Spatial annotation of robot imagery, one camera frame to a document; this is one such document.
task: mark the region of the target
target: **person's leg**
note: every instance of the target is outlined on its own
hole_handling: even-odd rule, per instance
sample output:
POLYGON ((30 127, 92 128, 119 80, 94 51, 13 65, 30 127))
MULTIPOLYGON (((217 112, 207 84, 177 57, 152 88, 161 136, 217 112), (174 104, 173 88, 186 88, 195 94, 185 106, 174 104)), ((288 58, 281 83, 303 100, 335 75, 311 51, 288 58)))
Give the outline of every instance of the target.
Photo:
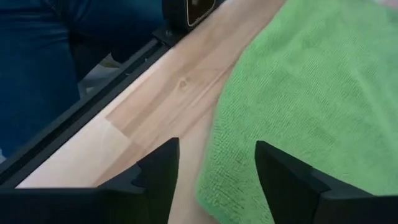
POLYGON ((112 50, 112 47, 104 41, 81 35, 72 34, 69 43, 78 82, 82 81, 112 50))
POLYGON ((9 157, 79 100, 68 29, 40 0, 0 4, 0 148, 9 157))
POLYGON ((129 54, 164 23, 162 0, 57 0, 53 6, 70 30, 108 41, 129 54))

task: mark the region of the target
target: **blue jeans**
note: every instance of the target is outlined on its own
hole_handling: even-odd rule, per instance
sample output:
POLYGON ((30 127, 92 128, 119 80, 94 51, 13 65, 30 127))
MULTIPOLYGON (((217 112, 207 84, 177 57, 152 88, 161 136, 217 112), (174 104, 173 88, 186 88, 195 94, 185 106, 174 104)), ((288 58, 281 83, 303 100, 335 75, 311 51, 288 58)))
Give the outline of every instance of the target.
POLYGON ((79 100, 70 32, 137 50, 161 0, 0 0, 0 148, 6 157, 79 100))

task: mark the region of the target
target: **towel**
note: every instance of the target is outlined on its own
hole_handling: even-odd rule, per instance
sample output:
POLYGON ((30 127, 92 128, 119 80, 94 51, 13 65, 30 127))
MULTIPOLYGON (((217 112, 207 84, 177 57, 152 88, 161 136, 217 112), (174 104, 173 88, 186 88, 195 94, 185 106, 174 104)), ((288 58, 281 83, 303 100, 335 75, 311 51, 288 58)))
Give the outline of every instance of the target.
POLYGON ((371 0, 289 0, 221 94, 198 203, 221 223, 273 223, 257 140, 374 195, 398 194, 398 13, 371 0))

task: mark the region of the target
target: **black device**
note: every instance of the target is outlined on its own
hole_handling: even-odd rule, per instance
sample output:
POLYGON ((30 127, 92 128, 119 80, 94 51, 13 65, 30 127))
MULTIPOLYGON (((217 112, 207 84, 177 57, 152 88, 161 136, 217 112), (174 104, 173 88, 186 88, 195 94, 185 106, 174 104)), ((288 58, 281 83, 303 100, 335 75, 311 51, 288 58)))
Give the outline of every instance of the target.
POLYGON ((256 167, 276 224, 398 223, 398 197, 378 197, 258 141, 256 167))
POLYGON ((163 15, 172 29, 190 31, 216 7, 216 0, 163 0, 163 15))
POLYGON ((95 189, 0 189, 0 222, 165 224, 178 160, 173 138, 95 189))

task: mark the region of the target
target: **wood grain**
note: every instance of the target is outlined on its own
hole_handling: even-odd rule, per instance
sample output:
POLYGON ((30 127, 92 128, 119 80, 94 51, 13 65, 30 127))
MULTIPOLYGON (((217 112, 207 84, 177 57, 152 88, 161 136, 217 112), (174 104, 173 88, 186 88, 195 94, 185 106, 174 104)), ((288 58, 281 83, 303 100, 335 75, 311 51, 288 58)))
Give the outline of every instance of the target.
POLYGON ((169 223, 216 223, 194 199, 215 106, 241 52, 283 3, 227 0, 19 187, 97 186, 179 137, 169 223))

